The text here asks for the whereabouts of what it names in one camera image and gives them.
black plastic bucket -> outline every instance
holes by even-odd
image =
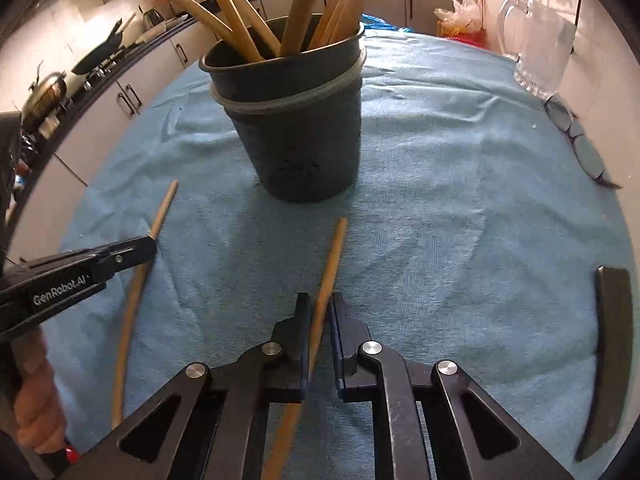
[[[309,25],[303,49],[320,14]],[[282,38],[287,18],[267,24]],[[354,36],[296,56],[245,64],[224,41],[200,60],[265,189],[287,202],[319,202],[349,187],[360,163],[360,71],[366,51]]]

bucket rim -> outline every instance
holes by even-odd
[[[267,20],[266,23],[268,24],[269,22],[276,22],[277,20],[281,20],[282,18],[288,18],[288,16],[282,16],[280,18],[273,18],[272,20]],[[302,56],[312,56],[313,54],[316,54],[318,52],[322,52],[323,50],[329,49],[329,48],[336,48],[340,45],[349,43],[351,41],[354,40],[359,40],[363,35],[364,35],[364,25],[362,24],[362,22],[359,22],[360,27],[358,28],[358,31],[356,34],[354,34],[353,36],[350,36],[348,38],[345,38],[344,40],[338,41],[337,43],[332,43],[332,44],[328,44],[325,46],[319,46],[318,48],[314,48],[313,50],[305,50],[304,52],[300,52],[298,54],[296,54],[295,56],[285,56],[285,57],[274,57],[273,59],[265,59],[262,61],[255,61],[253,63],[244,63],[244,64],[240,64],[240,65],[233,65],[233,66],[209,66],[205,63],[205,59],[207,58],[207,56],[209,55],[209,53],[221,42],[221,41],[225,41],[225,40],[219,40],[217,41],[209,50],[206,51],[206,53],[203,54],[203,56],[200,58],[200,60],[198,61],[198,67],[200,68],[200,70],[202,70],[203,72],[228,72],[228,71],[239,71],[239,70],[247,70],[248,68],[254,68],[254,67],[262,67],[262,66],[269,66],[269,65],[278,65],[279,63],[283,63],[283,62],[287,62],[287,61],[292,61],[294,59],[300,59]]]

black countertop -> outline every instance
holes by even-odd
[[[206,2],[203,2],[202,5],[207,10],[210,10],[210,12],[220,12],[220,7],[215,0],[207,0]],[[100,82],[97,83],[91,91],[87,92],[87,94],[85,94],[79,102],[74,103],[74,106],[69,109],[64,118],[60,121],[60,125],[58,126],[52,137],[48,140],[45,149],[40,152],[39,158],[31,167],[31,173],[26,178],[26,185],[20,195],[18,195],[18,200],[14,207],[14,210],[9,216],[9,221],[6,226],[7,241],[11,241],[11,238],[15,231],[15,227],[18,225],[18,222],[20,220],[20,215],[24,210],[24,206],[27,203],[31,192],[35,188],[40,175],[44,171],[51,158],[55,155],[56,151],[60,147],[60,144],[65,140],[67,134],[76,125],[80,117],[82,117],[82,115],[96,102],[96,100],[104,93],[104,91],[119,78],[121,74],[125,73],[129,68],[134,66],[157,46],[164,43],[172,36],[175,36],[181,30],[184,30],[185,28],[193,25],[195,21],[195,18],[189,18],[180,25],[177,25],[171,30],[168,30],[162,36],[155,38],[149,43],[140,45],[136,49],[129,52],[127,54],[127,57],[119,62],[111,70],[107,77],[102,78]]]

wooden utensil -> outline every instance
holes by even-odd
[[[136,13],[134,12],[129,19],[124,23],[124,25],[122,26],[122,28],[119,30],[119,32],[124,32],[125,29],[127,27],[129,27],[129,25],[131,24],[131,22],[133,21],[133,19],[136,17]]]
[[[339,0],[335,6],[334,12],[332,12],[329,22],[326,24],[326,28],[320,37],[319,46],[326,46],[331,43],[332,35],[335,32],[338,22],[340,21],[346,7],[349,5],[350,0]]]
[[[282,35],[281,56],[293,56],[300,52],[315,2],[316,0],[293,0]]]
[[[346,1],[335,29],[325,44],[332,44],[337,41],[345,40],[357,31],[358,24],[360,23],[360,17],[364,11],[365,2],[366,0]]]
[[[264,22],[262,16],[254,9],[254,6],[248,0],[232,0],[236,4],[236,9],[245,23],[254,26],[255,31],[260,35],[264,43],[273,52],[274,56],[280,55],[280,41],[271,31],[269,26]]]
[[[238,13],[238,9],[234,5],[232,0],[216,0],[220,5],[220,9],[224,12],[226,20],[231,26],[231,31],[236,45],[242,56],[249,62],[262,61],[264,58],[258,52],[255,47],[254,40],[252,39],[249,31],[246,30],[244,22]]]
[[[347,232],[347,219],[340,218],[338,225],[335,227],[334,240],[331,244],[331,250],[326,261],[322,281],[320,282],[320,290],[316,298],[316,306],[314,309],[314,318],[311,322],[311,330],[309,332],[309,381],[316,364],[316,357],[322,341],[322,329],[324,328],[324,318],[326,317],[326,308],[329,297],[334,290],[335,277],[338,273],[338,264],[340,263],[340,254],[342,253],[342,245]],[[302,413],[302,404],[285,404],[284,412],[280,426],[273,439],[273,447],[269,460],[264,467],[262,480],[278,480],[282,475],[282,470],[287,463],[287,458],[296,436],[300,414]]]
[[[231,33],[231,29],[227,27],[224,23],[222,23],[219,19],[217,19],[213,14],[211,14],[207,9],[197,3],[195,0],[175,0],[180,3],[181,6],[190,13],[191,16],[196,17],[200,20],[207,28],[213,31],[213,33],[217,34],[230,43],[233,47],[237,48],[235,39]]]
[[[324,31],[326,30],[326,27],[329,21],[331,20],[331,16],[334,14],[335,9],[338,6],[339,2],[340,0],[329,0],[329,4],[327,5],[327,8],[324,10],[324,13],[322,14],[322,18],[320,18],[320,21],[318,22],[318,26],[316,27],[316,30],[314,31],[314,34],[311,38],[311,42],[309,43],[308,50],[312,50],[320,46],[320,40],[322,38],[322,35],[324,34]]]
[[[169,206],[174,199],[175,192],[178,189],[178,181],[174,180],[167,190],[164,199],[156,213],[156,219],[151,225],[149,236],[154,240],[158,238],[160,229],[164,223]],[[113,378],[113,391],[111,393],[111,429],[116,428],[122,422],[122,404],[124,401],[124,381],[127,378],[127,359],[129,357],[129,344],[131,343],[131,334],[133,332],[133,323],[136,320],[138,306],[140,305],[140,297],[142,297],[142,288],[145,285],[146,276],[151,269],[151,262],[136,267],[133,272],[133,278],[129,284],[127,292],[127,303],[124,311],[124,319],[122,320],[122,329],[120,332],[120,342],[118,343],[118,355],[116,357],[116,374]]]

blue towel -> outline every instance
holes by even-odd
[[[401,32],[370,30],[364,43],[362,162],[341,195],[313,205],[270,197],[196,66],[91,182],[64,249],[145,234],[180,181],[136,321],[126,412],[189,362],[226,364],[267,340],[296,292],[318,286],[334,224],[348,216],[335,288],[351,314],[407,359],[455,360],[577,479],[597,478],[612,443],[574,462],[595,372],[594,270],[636,275],[615,192],[584,173],[509,60]],[[130,276],[45,326],[81,450],[110,428]],[[337,399],[329,348],[288,479],[374,476],[369,407]]]

